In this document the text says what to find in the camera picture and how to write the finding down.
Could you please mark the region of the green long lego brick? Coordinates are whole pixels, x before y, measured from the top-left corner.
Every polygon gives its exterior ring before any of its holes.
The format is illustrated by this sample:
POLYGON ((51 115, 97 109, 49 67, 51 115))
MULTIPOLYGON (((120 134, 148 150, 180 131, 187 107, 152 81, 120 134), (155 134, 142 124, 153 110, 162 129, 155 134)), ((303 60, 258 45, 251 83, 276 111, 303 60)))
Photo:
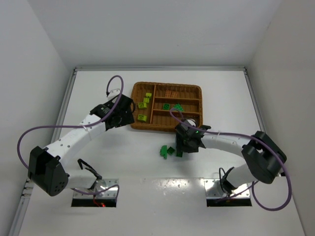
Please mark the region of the green long lego brick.
POLYGON ((183 107, 182 107, 180 104, 175 104, 173 108, 174 108, 175 110, 178 110, 178 111, 181 111, 181 112, 184 111, 183 107))

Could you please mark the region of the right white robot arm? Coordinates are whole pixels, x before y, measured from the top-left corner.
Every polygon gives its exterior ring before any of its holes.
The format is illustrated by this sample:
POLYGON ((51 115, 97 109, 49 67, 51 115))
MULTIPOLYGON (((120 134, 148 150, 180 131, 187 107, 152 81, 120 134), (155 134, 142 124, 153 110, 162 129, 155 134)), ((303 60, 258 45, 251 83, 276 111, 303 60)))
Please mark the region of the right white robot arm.
POLYGON ((210 148, 242 157, 244 165, 231 167, 220 177, 217 186, 221 194, 232 194, 239 186, 253 181, 271 184, 282 167, 269 149, 277 154, 282 163, 287 160, 282 150, 262 131, 249 137, 240 137, 222 133, 207 134, 208 129, 210 127, 206 125, 196 129, 187 120, 184 124, 179 123, 175 127, 176 149, 179 153, 195 153, 199 152, 199 148, 210 148))

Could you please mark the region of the dark green square lego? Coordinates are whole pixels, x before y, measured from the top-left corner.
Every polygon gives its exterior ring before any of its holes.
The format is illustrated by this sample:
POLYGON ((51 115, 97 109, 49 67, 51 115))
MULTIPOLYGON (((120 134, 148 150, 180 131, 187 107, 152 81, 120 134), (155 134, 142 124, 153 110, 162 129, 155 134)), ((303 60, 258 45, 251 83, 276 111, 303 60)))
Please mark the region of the dark green square lego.
POLYGON ((170 104, 169 103, 164 103, 162 109, 165 110, 165 111, 170 110, 170 104))

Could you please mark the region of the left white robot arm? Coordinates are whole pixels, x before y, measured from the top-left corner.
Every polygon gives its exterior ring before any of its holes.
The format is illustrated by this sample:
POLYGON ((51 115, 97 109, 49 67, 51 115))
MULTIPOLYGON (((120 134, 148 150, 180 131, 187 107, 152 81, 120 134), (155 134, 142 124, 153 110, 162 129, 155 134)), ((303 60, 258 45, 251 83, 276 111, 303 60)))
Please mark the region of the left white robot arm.
POLYGON ((78 159, 79 169, 67 169, 72 158, 90 141, 111 128, 134 123, 134 101, 125 96, 114 96, 94 107, 74 128, 45 148, 35 147, 30 152, 28 177, 49 196, 64 189, 95 190, 102 176, 87 162, 78 159))

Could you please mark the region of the lime lego with hole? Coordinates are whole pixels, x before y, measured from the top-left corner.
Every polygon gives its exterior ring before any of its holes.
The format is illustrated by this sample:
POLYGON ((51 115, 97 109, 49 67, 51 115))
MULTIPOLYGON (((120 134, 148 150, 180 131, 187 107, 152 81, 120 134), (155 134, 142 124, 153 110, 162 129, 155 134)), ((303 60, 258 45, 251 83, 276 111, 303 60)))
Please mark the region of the lime lego with hole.
POLYGON ((138 114, 137 121, 138 122, 147 122, 147 116, 144 114, 138 114))

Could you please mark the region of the orange lego plate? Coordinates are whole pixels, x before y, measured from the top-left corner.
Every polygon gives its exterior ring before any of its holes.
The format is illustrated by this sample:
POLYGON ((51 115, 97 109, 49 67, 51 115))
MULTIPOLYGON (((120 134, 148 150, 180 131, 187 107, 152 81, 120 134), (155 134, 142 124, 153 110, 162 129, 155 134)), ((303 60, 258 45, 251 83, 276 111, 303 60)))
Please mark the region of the orange lego plate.
POLYGON ((171 93, 171 98, 177 98, 178 97, 178 92, 177 91, 173 91, 171 93))
POLYGON ((171 97, 172 91, 171 90, 166 90, 164 97, 171 97))

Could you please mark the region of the lime square lego brick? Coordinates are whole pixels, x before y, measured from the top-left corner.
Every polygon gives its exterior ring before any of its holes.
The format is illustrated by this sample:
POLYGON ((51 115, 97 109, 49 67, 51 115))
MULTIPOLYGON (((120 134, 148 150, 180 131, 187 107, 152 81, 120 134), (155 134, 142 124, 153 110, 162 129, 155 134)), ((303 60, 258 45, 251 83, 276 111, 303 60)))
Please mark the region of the lime square lego brick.
POLYGON ((145 97, 145 98, 143 98, 143 102, 144 102, 144 103, 149 103, 149 102, 150 102, 150 99, 149 99, 148 97, 145 97))

